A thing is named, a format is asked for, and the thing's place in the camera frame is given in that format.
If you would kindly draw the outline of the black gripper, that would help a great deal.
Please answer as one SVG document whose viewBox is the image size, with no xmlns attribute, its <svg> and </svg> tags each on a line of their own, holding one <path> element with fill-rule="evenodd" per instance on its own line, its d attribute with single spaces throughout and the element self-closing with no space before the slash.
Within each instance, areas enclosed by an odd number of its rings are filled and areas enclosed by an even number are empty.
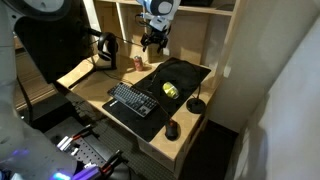
<svg viewBox="0 0 320 180">
<path fill-rule="evenodd" d="M 140 40 L 141 45 L 143 46 L 143 51 L 146 51 L 146 48 L 150 44 L 158 44 L 157 52 L 160 52 L 167 46 L 169 33 L 169 29 L 163 31 L 152 29 L 150 34 L 144 33 Z"/>
</svg>

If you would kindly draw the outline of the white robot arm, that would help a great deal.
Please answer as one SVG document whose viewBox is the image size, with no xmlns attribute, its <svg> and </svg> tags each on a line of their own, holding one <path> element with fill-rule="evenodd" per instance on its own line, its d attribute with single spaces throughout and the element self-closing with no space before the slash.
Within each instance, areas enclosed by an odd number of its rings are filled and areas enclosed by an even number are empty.
<svg viewBox="0 0 320 180">
<path fill-rule="evenodd" d="M 150 44 L 157 44 L 157 52 L 160 52 L 167 46 L 171 21 L 178 10 L 181 0 L 136 1 L 145 8 L 145 12 L 136 15 L 136 17 L 142 18 L 142 21 L 136 20 L 136 23 L 139 26 L 150 29 L 150 32 L 144 33 L 140 40 L 143 50 L 146 50 Z"/>
</svg>

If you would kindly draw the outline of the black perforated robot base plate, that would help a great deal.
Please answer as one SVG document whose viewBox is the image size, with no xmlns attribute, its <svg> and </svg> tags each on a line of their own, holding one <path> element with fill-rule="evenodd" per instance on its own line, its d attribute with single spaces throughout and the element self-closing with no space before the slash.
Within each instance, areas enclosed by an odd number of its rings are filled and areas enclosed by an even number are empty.
<svg viewBox="0 0 320 180">
<path fill-rule="evenodd" d="M 69 117 L 47 130 L 45 135 L 83 166 L 70 180 L 139 180 L 127 166 L 122 151 L 107 149 L 98 141 L 91 125 L 85 127 Z"/>
</svg>

